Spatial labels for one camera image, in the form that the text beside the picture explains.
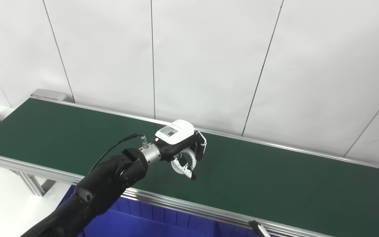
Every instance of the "white floor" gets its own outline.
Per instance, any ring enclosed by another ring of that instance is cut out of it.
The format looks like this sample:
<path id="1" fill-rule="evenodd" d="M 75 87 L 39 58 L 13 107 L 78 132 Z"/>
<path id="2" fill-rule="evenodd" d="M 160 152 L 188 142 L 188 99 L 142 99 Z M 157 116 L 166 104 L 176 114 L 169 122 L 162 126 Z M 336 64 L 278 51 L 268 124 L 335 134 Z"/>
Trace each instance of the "white floor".
<path id="1" fill-rule="evenodd" d="M 0 106 L 4 119 L 12 108 Z M 40 183 L 45 179 L 38 178 Z M 59 204 L 70 185 L 56 182 L 44 195 L 32 195 L 14 172 L 0 168 L 0 236 L 18 237 L 50 214 Z"/>

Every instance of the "white circular gear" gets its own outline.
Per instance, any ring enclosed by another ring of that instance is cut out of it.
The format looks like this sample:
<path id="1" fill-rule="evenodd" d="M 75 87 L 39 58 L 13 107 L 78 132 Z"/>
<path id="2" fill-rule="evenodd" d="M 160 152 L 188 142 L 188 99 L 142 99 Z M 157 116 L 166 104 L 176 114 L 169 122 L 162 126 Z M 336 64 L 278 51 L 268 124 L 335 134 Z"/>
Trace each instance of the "white circular gear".
<path id="1" fill-rule="evenodd" d="M 192 160 L 191 170 L 194 170 L 194 168 L 197 164 L 197 160 L 195 159 L 195 153 L 189 148 L 185 148 L 180 153 L 185 153 L 191 157 L 191 160 Z M 177 167 L 177 165 L 173 161 L 170 162 L 170 165 L 172 165 L 173 170 L 176 171 L 178 174 L 184 174 L 181 170 L 179 170 L 179 168 Z"/>

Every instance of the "gear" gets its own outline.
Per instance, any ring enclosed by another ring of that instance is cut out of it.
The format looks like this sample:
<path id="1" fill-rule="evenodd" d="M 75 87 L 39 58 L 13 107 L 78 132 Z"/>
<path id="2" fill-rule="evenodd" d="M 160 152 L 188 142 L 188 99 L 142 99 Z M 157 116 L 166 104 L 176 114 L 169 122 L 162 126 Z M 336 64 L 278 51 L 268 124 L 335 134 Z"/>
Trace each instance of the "gear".
<path id="1" fill-rule="evenodd" d="M 180 154 L 182 153 L 185 153 L 189 155 L 189 157 L 191 157 L 191 160 L 192 160 L 191 170 L 193 171 L 197 164 L 197 160 L 195 159 L 195 153 L 189 148 L 185 148 L 184 150 L 182 150 Z M 180 165 L 177 159 L 178 156 L 179 154 L 176 155 L 175 159 L 170 164 L 172 165 L 173 170 L 176 171 L 178 174 L 184 174 L 183 170 L 186 170 L 188 168 L 188 162 L 184 166 Z"/>

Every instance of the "black handle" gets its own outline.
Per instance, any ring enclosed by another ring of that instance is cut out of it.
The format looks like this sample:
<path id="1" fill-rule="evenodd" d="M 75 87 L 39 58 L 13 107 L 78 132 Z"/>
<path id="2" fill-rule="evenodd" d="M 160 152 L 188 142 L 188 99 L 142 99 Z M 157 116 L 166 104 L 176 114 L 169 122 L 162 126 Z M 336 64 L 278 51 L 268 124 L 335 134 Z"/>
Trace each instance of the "black handle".
<path id="1" fill-rule="evenodd" d="M 270 234 L 266 231 L 266 229 L 260 223 L 256 221 L 248 222 L 248 225 L 251 226 L 254 233 L 256 233 L 260 237 L 270 237 Z"/>

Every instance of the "barcode label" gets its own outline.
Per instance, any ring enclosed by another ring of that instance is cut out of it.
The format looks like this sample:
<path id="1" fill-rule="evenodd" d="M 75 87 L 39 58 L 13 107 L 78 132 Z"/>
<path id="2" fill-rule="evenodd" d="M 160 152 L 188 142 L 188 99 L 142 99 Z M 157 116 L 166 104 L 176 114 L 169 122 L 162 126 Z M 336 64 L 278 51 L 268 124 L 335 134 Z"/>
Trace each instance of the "barcode label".
<path id="1" fill-rule="evenodd" d="M 177 133 L 178 130 L 174 129 L 173 127 L 166 126 L 159 130 L 159 132 L 163 133 L 164 135 L 170 137 L 173 134 Z"/>

